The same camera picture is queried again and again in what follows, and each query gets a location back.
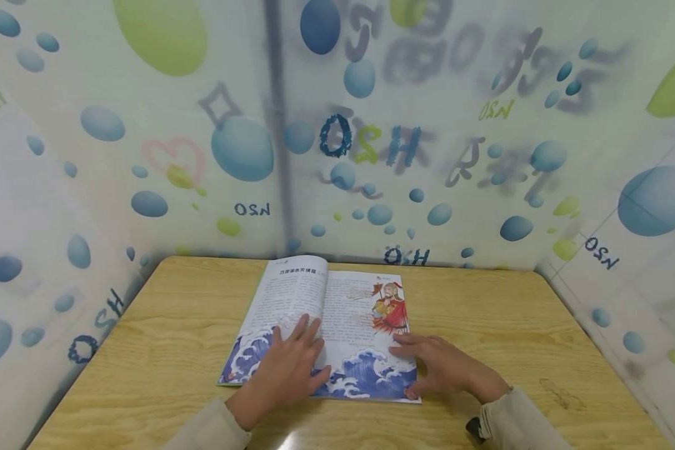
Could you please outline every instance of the cartoon warrior figure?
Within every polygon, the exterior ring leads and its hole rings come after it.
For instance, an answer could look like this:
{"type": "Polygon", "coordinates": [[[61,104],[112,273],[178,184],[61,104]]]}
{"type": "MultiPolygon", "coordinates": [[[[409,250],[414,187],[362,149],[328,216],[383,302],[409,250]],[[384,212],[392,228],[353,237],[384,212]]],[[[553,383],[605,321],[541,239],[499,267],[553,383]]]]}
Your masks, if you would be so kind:
{"type": "MultiPolygon", "coordinates": [[[[389,334],[403,334],[408,331],[408,311],[405,309],[405,300],[399,297],[398,283],[385,284],[384,297],[375,302],[372,307],[372,328],[375,331],[386,331],[389,334]]],[[[372,294],[378,294],[383,289],[382,284],[375,284],[372,294]]]]}

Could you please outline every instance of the pink heart drawing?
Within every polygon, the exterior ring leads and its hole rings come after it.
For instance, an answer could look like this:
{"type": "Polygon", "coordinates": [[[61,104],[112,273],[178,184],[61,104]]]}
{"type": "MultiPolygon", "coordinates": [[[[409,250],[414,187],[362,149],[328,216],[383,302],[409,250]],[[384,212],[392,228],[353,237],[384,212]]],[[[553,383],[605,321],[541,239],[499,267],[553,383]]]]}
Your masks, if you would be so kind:
{"type": "Polygon", "coordinates": [[[148,141],[142,144],[142,156],[148,162],[153,169],[158,170],[161,174],[168,175],[168,167],[162,167],[159,164],[159,161],[156,157],[156,151],[162,151],[167,153],[172,157],[173,160],[176,160],[175,164],[181,166],[185,171],[192,176],[192,184],[195,186],[200,186],[200,180],[205,172],[205,155],[200,150],[200,147],[195,142],[190,141],[186,137],[173,137],[170,139],[170,142],[167,144],[162,141],[148,141]],[[192,151],[192,156],[194,157],[194,167],[191,167],[190,164],[180,165],[180,160],[178,160],[178,148],[187,147],[192,151]]]}

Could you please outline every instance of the privacy booth panel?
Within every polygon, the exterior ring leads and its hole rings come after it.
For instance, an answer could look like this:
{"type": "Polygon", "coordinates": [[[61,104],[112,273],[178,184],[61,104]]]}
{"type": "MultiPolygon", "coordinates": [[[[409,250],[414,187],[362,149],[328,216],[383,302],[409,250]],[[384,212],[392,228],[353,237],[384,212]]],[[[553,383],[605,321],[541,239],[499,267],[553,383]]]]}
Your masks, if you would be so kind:
{"type": "Polygon", "coordinates": [[[163,257],[305,253],[537,268],[675,445],[655,166],[675,2],[0,0],[0,448],[163,257]]]}

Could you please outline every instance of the wrist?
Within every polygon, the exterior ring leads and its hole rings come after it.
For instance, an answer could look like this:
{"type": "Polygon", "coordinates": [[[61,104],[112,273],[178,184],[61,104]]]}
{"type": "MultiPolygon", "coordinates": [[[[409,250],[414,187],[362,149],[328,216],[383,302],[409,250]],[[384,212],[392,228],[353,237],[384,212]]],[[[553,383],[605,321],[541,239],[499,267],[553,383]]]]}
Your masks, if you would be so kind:
{"type": "Polygon", "coordinates": [[[245,431],[251,431],[273,409],[266,396],[255,385],[246,383],[225,402],[235,422],[245,431]]]}
{"type": "Polygon", "coordinates": [[[492,403],[510,392],[510,385],[497,371],[487,366],[485,369],[471,374],[465,389],[480,404],[492,403]]]}

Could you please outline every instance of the hand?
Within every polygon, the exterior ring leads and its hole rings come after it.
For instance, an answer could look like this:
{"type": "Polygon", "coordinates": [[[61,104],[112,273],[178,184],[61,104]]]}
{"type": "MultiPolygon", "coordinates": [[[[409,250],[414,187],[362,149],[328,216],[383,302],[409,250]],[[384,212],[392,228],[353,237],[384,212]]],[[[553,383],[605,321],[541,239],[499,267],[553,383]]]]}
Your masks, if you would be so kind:
{"type": "Polygon", "coordinates": [[[310,376],[324,341],[322,338],[313,341],[320,319],[308,326],[309,318],[303,314],[285,341],[280,327],[273,328],[272,345],[257,371],[225,402],[243,430],[252,430],[273,409],[300,401],[328,382],[330,366],[310,376]]]}
{"type": "Polygon", "coordinates": [[[509,384],[489,366],[457,349],[437,336],[406,333],[394,335],[400,347],[390,347],[399,357],[417,356],[427,366],[427,376],[407,389],[409,399],[429,391],[441,393],[467,391],[481,404],[497,401],[510,390],[509,384]]]}

